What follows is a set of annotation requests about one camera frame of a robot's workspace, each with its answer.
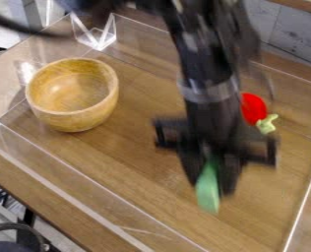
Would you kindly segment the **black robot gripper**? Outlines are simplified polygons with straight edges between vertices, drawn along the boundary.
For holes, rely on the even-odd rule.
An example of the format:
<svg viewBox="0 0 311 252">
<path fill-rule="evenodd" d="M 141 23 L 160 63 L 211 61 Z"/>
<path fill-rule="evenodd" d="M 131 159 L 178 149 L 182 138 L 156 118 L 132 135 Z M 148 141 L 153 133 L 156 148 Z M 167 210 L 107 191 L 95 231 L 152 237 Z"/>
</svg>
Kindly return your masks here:
<svg viewBox="0 0 311 252">
<path fill-rule="evenodd" d="M 242 164 L 277 165 L 277 138 L 251 126 L 242 112 L 242 95 L 220 102 L 187 102 L 188 117 L 164 117 L 153 122 L 157 146 L 179 152 L 191 185 L 196 185 L 203 166 L 203 145 L 224 159 L 220 168 L 222 194 L 235 194 Z"/>
</svg>

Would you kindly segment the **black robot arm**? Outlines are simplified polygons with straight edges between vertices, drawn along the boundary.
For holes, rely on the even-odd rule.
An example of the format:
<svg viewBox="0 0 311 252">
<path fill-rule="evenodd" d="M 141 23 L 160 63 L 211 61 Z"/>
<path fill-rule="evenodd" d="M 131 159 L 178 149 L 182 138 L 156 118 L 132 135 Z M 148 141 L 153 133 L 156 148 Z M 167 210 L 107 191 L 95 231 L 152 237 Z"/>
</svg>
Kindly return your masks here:
<svg viewBox="0 0 311 252">
<path fill-rule="evenodd" d="M 186 118 L 155 121 L 157 145 L 178 151 L 191 181 L 215 160 L 220 194 L 235 193 L 250 162 L 277 164 L 277 141 L 246 122 L 239 65 L 260 54 L 260 39 L 240 0 L 89 0 L 97 18 L 133 4 L 167 25 L 182 63 Z"/>
</svg>

